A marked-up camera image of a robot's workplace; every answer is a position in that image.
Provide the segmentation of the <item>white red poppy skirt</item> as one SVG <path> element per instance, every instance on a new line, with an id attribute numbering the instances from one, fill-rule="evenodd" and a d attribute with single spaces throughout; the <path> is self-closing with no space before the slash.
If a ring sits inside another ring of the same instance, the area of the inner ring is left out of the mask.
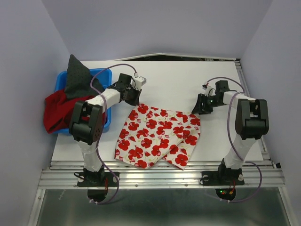
<path id="1" fill-rule="evenodd" d="M 201 120 L 194 114 L 139 104 L 124 123 L 114 158 L 141 169 L 164 160 L 183 170 L 200 133 Z"/>

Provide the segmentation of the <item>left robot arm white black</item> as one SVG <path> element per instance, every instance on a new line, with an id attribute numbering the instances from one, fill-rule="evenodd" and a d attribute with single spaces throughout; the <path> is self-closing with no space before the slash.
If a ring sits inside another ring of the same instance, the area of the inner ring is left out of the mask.
<path id="1" fill-rule="evenodd" d="M 95 186 L 104 182 L 105 174 L 96 150 L 107 120 L 107 110 L 124 101 L 129 105 L 139 105 L 139 97 L 146 78 L 132 77 L 121 73 L 117 82 L 108 86 L 104 92 L 87 101 L 75 103 L 69 133 L 78 142 L 84 159 L 84 172 Z"/>

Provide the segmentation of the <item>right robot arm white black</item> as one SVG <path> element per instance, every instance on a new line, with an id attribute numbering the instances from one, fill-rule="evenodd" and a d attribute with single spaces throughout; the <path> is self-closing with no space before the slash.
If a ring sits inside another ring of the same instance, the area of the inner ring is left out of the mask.
<path id="1" fill-rule="evenodd" d="M 216 172 L 217 180 L 226 184 L 242 174 L 245 158 L 256 140 L 269 130 L 268 104 L 265 99 L 248 97 L 244 91 L 231 90 L 227 80 L 203 85 L 204 94 L 198 94 L 193 114 L 210 114 L 215 107 L 228 105 L 227 135 L 230 150 Z"/>

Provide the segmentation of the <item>blue plastic bin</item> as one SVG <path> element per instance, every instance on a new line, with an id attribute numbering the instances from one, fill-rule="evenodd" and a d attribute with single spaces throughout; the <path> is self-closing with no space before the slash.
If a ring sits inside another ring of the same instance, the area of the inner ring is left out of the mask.
<path id="1" fill-rule="evenodd" d="M 97 75 L 96 78 L 99 80 L 99 82 L 102 84 L 104 88 L 107 88 L 109 85 L 112 84 L 112 71 L 110 69 L 105 70 L 103 73 L 99 73 L 101 70 L 103 70 L 103 68 L 94 68 L 89 70 L 92 76 Z M 55 84 L 55 92 L 65 88 L 66 77 L 67 77 L 67 71 L 63 71 L 57 76 L 56 84 Z M 111 124 L 111 108 L 108 108 L 107 120 L 103 128 L 103 133 L 109 130 L 110 124 Z M 69 129 L 59 129 L 57 131 L 52 132 L 52 134 L 60 134 L 60 133 L 65 135 L 70 135 Z"/>

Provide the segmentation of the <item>dark grey dotted skirt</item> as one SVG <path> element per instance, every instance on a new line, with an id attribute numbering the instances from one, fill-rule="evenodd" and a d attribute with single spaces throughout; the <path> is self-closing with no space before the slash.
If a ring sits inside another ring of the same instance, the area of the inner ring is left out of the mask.
<path id="1" fill-rule="evenodd" d="M 67 99 L 97 96 L 99 93 L 90 87 L 92 78 L 90 70 L 71 54 L 64 88 Z"/>

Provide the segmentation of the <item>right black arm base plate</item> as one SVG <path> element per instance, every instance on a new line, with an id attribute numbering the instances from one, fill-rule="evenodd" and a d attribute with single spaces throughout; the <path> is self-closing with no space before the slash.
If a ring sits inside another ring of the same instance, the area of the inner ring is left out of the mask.
<path id="1" fill-rule="evenodd" d="M 202 171 L 201 182 L 204 186 L 242 186 L 245 184 L 241 171 L 230 170 L 220 173 L 218 171 Z"/>

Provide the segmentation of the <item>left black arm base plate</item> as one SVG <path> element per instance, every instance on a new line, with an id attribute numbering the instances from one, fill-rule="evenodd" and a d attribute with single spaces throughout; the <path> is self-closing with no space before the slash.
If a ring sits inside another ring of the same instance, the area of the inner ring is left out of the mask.
<path id="1" fill-rule="evenodd" d="M 96 172 L 74 172 L 77 178 L 77 187 L 117 187 L 116 178 L 108 171 Z"/>

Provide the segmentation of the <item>aluminium frame rail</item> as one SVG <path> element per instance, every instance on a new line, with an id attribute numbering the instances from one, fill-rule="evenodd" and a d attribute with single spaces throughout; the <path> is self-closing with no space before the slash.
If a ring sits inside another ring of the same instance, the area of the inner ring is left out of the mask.
<path id="1" fill-rule="evenodd" d="M 261 156 L 260 160 L 255 161 L 261 172 L 258 172 L 255 166 L 245 163 L 243 165 L 245 184 L 242 188 L 256 188 L 258 185 L 261 185 L 261 189 L 277 188 L 283 205 L 283 212 L 288 218 L 287 221 L 290 225 L 296 226 L 298 221 L 291 209 L 291 203 L 285 187 L 285 177 L 281 168 L 277 167 L 272 161 L 265 147 L 251 151 L 247 155 L 247 158 L 253 158 L 255 153 Z M 38 224 L 47 190 L 78 188 L 73 172 L 81 169 L 83 164 L 83 158 L 79 154 L 54 151 L 50 166 L 47 167 L 46 170 L 43 170 L 40 175 L 38 190 L 28 223 L 30 226 L 36 226 Z M 117 161 L 108 161 L 107 164 L 111 170 L 120 173 L 120 190 L 156 188 L 201 189 L 203 188 L 199 183 L 201 172 L 216 170 L 219 161 L 202 161 L 198 158 L 195 161 L 190 161 L 185 170 L 176 169 L 164 161 L 159 161 L 158 164 L 151 169 L 137 169 Z"/>

